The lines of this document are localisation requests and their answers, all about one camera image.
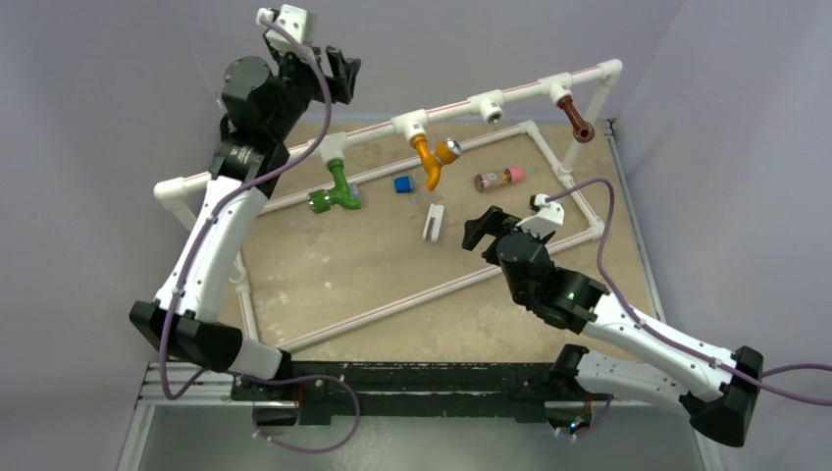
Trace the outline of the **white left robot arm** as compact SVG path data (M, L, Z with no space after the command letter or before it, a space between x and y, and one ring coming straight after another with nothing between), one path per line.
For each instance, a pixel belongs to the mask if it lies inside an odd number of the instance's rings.
M292 52L272 56L275 70L257 56L226 68L226 113L202 208L172 274L152 300L133 304L130 321L159 353L255 377L255 390L279 401L292 388L283 352L218 320L236 256L277 184L262 178L288 162L288 134L312 101L324 99L303 59Z

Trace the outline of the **green water faucet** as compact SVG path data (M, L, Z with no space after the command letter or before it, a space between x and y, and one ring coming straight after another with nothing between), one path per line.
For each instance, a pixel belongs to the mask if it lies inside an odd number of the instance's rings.
M327 169L333 178L333 186L320 188L308 193L307 204L316 214L321 214L336 206L344 210L360 210L362 201L356 183L350 183L344 172L342 158L327 163Z

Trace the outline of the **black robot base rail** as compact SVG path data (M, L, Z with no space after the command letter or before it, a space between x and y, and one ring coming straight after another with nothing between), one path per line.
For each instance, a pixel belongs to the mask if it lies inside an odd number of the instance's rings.
M601 393L584 391L558 363L295 361L271 386L243 379L231 398L286 402L303 425L337 416L507 418L554 427L588 427L603 409Z

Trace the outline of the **orange water faucet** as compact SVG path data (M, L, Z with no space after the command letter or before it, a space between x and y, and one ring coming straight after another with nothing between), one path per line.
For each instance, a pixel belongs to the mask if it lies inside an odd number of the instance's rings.
M442 168L454 163L462 154L461 144L452 138L442 140L434 150L428 145L423 134L410 139L411 147L417 152L422 168L428 175L425 188L434 191L440 183Z

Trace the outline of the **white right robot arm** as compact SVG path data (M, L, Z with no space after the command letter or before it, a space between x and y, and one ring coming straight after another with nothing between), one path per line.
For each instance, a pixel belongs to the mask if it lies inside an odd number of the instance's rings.
M492 206L465 222L461 246L473 250L493 236L482 256L500 269L516 304L551 327L601 340L638 360L606 360L567 345L550 374L553 391L565 399L582 392L629 395L688 414L691 426L715 442L743 446L759 396L762 355L748 346L730 350L692 338L619 300L609 286L556 266L546 243L562 209L553 204L536 211L520 219Z

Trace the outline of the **brown water faucet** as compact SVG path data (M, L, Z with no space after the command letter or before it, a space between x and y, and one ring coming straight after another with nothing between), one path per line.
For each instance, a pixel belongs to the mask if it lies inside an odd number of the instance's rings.
M595 128L577 110L571 94L556 101L556 106L564 113L572 127L572 134L578 143L588 143L596 135Z

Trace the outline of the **white plastic clip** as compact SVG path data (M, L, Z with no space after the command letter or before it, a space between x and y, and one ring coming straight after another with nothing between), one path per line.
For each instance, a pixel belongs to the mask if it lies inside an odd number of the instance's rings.
M422 240L437 242L442 229L444 206L432 203L429 206L425 225L422 232Z

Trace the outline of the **blue cube block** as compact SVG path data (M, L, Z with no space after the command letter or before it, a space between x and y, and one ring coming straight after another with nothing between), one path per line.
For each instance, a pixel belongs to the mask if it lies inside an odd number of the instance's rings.
M393 189L396 193L407 194L415 191L415 182L411 176L400 176L393 180Z

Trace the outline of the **white PVC pipe frame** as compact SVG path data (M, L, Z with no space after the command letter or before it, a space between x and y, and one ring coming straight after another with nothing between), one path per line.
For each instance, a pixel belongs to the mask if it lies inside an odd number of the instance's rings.
M480 114L485 122L495 123L502 115L502 107L504 104L532 96L546 95L556 106L557 100L567 94L571 94L578 112L588 122L592 123L598 116L610 89L617 83L622 70L622 62L618 59L611 59L581 71L557 74L507 89L495 89L479 93L465 100L429 110L418 109L410 111L395 116L383 123L365 127L357 131L327 134L316 137L305 144L294 146L289 151L289 161L292 164L298 164L302 159L316 155L327 166L327 163L333 159L342 158L344 161L343 152L351 145L361 144L394 134L402 135L410 144L410 139L417 134L423 134L427 138L427 124L457 118L466 114ZM537 125L533 121L526 121L509 128L462 141L460 144L463 151L491 144L519 133L527 134L536 142L539 150L549 162L554 175L566 189L568 196L574 200L589 224L588 228L583 232L549 244L547 246L548 252L556 253L583 242L602 238L607 231L608 225L602 221L601 217L590 206L588 200L583 196L571 176L572 165L585 143L578 143L573 138L566 158L559 160L544 141ZM416 166L422 167L419 156L416 151L415 153L415 156L409 159L359 173L351 178L346 178L350 183L359 185L380 177L389 176L398 171L408 170ZM153 192L156 199L176 215L191 232L202 208L206 185L209 179L210 174L207 172L187 178L169 179L156 183ZM301 196L298 193L283 197L275 202L267 200L264 209L258 217L297 204L300 200ZM255 326L251 286L242 259L241 249L234 261L228 282L234 285L237 292L239 307L243 316L243 326L240 329L251 339L261 342Z

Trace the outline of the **pink capped small bottle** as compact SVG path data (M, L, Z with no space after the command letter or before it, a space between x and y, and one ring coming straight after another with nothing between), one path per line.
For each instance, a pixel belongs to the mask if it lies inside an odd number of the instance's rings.
M490 191L496 187L519 183L525 177L520 167L506 167L494 171L479 173L473 178L474 188L478 192Z

